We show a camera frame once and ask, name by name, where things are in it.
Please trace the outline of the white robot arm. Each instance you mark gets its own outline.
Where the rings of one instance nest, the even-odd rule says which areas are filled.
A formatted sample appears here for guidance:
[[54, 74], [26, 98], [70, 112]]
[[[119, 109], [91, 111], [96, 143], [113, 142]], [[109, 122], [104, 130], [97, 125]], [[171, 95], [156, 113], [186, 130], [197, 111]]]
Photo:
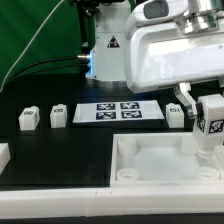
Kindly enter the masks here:
[[87, 81], [134, 93], [174, 88], [188, 115], [202, 105], [190, 85], [224, 79], [224, 0], [102, 1]]

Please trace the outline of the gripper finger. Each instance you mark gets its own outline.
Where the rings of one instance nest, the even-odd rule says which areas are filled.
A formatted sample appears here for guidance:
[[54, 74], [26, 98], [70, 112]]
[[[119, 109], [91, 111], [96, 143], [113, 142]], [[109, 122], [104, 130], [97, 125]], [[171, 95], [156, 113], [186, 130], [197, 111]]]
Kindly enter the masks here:
[[190, 95], [191, 85], [189, 83], [179, 83], [174, 87], [177, 99], [186, 107], [188, 117], [196, 118], [196, 101]]

